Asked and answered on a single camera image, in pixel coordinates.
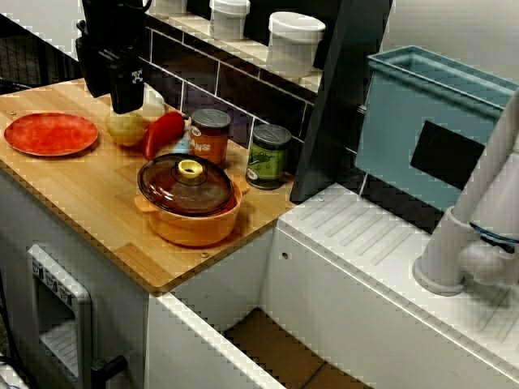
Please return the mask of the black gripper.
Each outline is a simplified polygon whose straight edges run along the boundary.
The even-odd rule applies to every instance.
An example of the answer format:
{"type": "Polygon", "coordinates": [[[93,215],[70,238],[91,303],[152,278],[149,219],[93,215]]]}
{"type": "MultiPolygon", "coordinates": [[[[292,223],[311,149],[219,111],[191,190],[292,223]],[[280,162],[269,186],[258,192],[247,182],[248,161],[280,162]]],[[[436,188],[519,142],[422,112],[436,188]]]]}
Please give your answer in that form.
{"type": "Polygon", "coordinates": [[[93,97],[109,93],[113,111],[142,107],[144,78],[139,56],[145,36],[147,3],[138,0],[83,0],[84,18],[76,27],[76,52],[86,86],[93,97]],[[109,72],[100,53],[115,56],[109,72]]]}

